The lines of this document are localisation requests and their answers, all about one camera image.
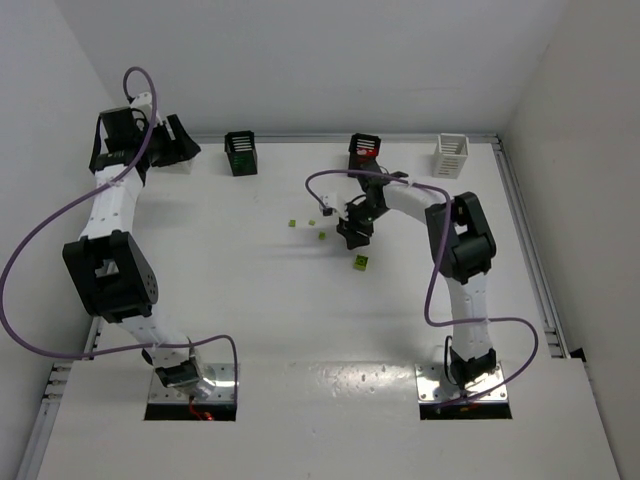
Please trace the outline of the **white bin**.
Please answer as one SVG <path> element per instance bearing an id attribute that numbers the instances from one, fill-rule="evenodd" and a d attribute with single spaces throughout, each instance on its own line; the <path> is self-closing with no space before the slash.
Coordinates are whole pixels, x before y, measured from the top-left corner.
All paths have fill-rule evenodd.
<path id="1" fill-rule="evenodd" d="M 159 168 L 161 173 L 176 174 L 176 175 L 190 175 L 193 170 L 194 160 L 186 160 L 171 165 L 162 166 Z"/>
<path id="2" fill-rule="evenodd" d="M 466 135 L 438 134 L 433 154 L 433 176 L 443 179 L 458 179 L 468 155 L 469 139 Z"/>

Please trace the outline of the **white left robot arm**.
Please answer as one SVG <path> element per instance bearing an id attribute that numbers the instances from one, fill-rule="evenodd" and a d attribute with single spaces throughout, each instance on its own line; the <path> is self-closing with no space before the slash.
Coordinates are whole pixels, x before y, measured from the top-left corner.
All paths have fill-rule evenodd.
<path id="1" fill-rule="evenodd" d="M 203 369 L 189 338 L 161 316 L 156 275 L 137 245 L 133 220 L 148 170 L 192 159 L 199 146 L 175 115 L 161 118 L 141 99 L 103 111 L 90 161 L 100 192 L 79 239 L 62 256 L 85 310 L 127 331 L 161 384 L 190 394 Z"/>

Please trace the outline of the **white bin far right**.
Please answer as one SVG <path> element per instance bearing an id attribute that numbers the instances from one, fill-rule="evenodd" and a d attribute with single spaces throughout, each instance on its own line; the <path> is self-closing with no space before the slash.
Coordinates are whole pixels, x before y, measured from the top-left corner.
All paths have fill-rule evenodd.
<path id="1" fill-rule="evenodd" d="M 458 179 L 468 155 L 469 139 L 466 135 L 438 134 L 433 154 L 433 176 L 443 179 Z"/>

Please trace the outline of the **lime lego brick mid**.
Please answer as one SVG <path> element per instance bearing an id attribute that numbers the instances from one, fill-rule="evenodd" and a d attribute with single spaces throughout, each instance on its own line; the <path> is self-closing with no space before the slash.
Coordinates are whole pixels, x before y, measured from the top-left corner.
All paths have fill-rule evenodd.
<path id="1" fill-rule="evenodd" d="M 359 271 L 365 271 L 367 269 L 368 261 L 369 258 L 367 256 L 357 255 L 354 260 L 353 268 Z"/>

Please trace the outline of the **black bin right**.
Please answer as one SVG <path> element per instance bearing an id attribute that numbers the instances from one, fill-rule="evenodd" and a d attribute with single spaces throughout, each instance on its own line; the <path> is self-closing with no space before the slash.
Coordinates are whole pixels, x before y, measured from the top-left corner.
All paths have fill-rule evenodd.
<path id="1" fill-rule="evenodd" d="M 381 138 L 375 135 L 355 133 L 349 143 L 349 170 L 360 170 L 362 166 L 377 159 Z"/>

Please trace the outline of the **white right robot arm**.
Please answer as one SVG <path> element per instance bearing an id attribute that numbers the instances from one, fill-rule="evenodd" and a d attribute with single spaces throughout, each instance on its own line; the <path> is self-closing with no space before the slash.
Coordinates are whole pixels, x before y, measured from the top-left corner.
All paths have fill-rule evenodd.
<path id="1" fill-rule="evenodd" d="M 465 192 L 451 198 L 439 188 L 411 183 L 402 172 L 347 174 L 357 179 L 362 197 L 342 203 L 322 200 L 324 214 L 338 214 L 336 230 L 347 248 L 369 245 L 374 222 L 390 211 L 425 225 L 435 267 L 427 295 L 433 295 L 437 277 L 444 278 L 453 316 L 446 362 L 449 379 L 462 389 L 494 370 L 497 353 L 489 336 L 486 284 L 497 247 L 478 197 Z"/>

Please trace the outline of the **black bin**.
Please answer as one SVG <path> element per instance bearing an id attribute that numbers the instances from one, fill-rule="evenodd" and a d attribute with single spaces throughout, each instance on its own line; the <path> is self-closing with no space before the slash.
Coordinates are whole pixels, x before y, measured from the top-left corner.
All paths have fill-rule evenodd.
<path id="1" fill-rule="evenodd" d="M 360 170 L 362 166 L 377 159 L 381 138 L 375 135 L 355 133 L 349 143 L 349 170 Z"/>
<path id="2" fill-rule="evenodd" d="M 258 156 L 253 131 L 228 132 L 224 136 L 224 150 L 234 177 L 258 174 Z"/>

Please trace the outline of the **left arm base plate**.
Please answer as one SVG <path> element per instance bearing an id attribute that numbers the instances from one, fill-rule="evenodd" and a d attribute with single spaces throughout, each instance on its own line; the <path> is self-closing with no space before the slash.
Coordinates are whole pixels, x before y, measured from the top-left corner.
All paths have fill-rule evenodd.
<path id="1" fill-rule="evenodd" d="M 232 363 L 205 363 L 197 382 L 180 387 L 165 387 L 152 376 L 147 402 L 149 404 L 184 404 L 193 398 L 196 404 L 226 405 L 235 401 L 236 381 Z"/>

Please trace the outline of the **black bin left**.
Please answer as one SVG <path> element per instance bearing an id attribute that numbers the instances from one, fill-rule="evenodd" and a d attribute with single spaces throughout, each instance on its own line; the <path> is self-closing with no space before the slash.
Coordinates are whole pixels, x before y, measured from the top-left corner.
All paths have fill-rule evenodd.
<path id="1" fill-rule="evenodd" d="M 253 131 L 228 132 L 224 136 L 224 150 L 234 177 L 258 174 L 258 156 Z"/>

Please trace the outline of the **white bin far left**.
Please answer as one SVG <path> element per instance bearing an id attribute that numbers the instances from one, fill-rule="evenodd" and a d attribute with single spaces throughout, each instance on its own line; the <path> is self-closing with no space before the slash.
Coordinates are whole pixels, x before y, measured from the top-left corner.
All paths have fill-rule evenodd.
<path id="1" fill-rule="evenodd" d="M 190 175 L 193 170 L 194 160 L 186 160 L 171 165 L 162 166 L 159 168 L 161 173 L 176 174 L 176 175 Z"/>

